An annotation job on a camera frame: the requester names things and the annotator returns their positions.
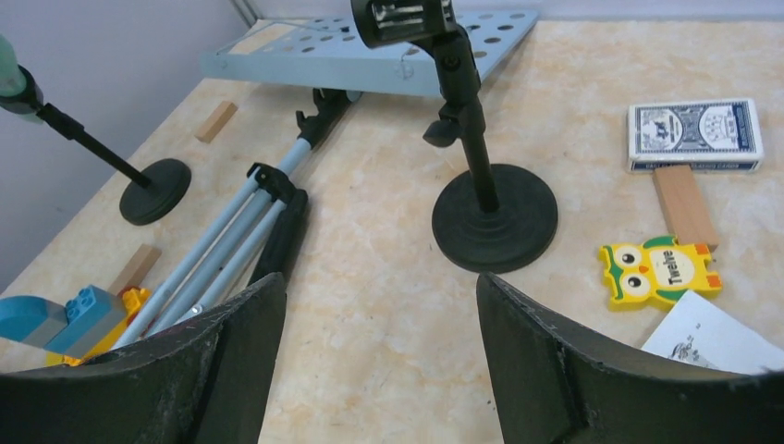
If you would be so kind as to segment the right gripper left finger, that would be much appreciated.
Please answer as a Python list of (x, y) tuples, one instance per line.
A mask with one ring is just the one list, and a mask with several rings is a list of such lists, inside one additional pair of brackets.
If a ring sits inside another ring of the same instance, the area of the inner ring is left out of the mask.
[(284, 278), (78, 366), (1, 377), (5, 443), (254, 443), (286, 319)]

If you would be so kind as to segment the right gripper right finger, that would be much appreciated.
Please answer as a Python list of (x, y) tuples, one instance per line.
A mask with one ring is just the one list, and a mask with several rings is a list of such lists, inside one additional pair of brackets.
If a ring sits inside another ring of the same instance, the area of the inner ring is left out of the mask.
[(783, 375), (671, 361), (482, 273), (476, 301), (507, 443), (779, 443)]

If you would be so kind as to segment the sheet music page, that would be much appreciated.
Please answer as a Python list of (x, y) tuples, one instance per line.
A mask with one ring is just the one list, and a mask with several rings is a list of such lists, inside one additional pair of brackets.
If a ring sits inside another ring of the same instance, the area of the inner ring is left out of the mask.
[(642, 350), (742, 375), (783, 369), (783, 350), (691, 290), (681, 296)]

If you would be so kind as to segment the black microphone stand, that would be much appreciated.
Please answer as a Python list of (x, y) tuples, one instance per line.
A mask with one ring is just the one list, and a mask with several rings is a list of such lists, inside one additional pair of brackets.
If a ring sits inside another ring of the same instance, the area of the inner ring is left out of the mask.
[(472, 272), (507, 273), (538, 259), (555, 238), (557, 199), (528, 169), (489, 160), (481, 80), (468, 32), (449, 1), (353, 1), (351, 12), (371, 48), (410, 43), (435, 62), (445, 100), (423, 139), (461, 142), (468, 169), (440, 192), (432, 230), (442, 254)]

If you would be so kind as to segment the blue music stand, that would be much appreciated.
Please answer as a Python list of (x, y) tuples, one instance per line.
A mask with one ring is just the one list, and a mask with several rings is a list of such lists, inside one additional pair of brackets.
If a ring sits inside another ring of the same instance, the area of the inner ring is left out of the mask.
[(273, 225), (297, 189), (290, 174), (360, 98), (350, 90), (317, 88), (318, 114), (298, 114), (300, 136), (279, 166), (257, 164), (200, 244), (153, 293), (116, 341), (127, 346), (216, 306), (251, 259), (258, 260)]

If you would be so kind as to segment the mint green microphone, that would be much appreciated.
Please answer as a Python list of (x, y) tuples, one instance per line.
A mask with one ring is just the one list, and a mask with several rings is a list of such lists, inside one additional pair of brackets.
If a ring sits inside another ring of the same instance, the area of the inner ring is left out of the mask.
[(19, 68), (18, 58), (11, 42), (4, 36), (1, 44), (1, 96), (11, 97), (22, 93), (27, 87), (27, 80)]

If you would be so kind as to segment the black microphone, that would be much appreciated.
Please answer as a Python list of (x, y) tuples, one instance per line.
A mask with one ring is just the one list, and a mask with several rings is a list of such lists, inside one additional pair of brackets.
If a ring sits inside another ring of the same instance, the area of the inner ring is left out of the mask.
[(273, 225), (247, 282), (248, 286), (271, 273), (280, 273), (286, 283), (290, 282), (307, 229), (309, 212), (307, 191), (296, 189), (291, 202)]

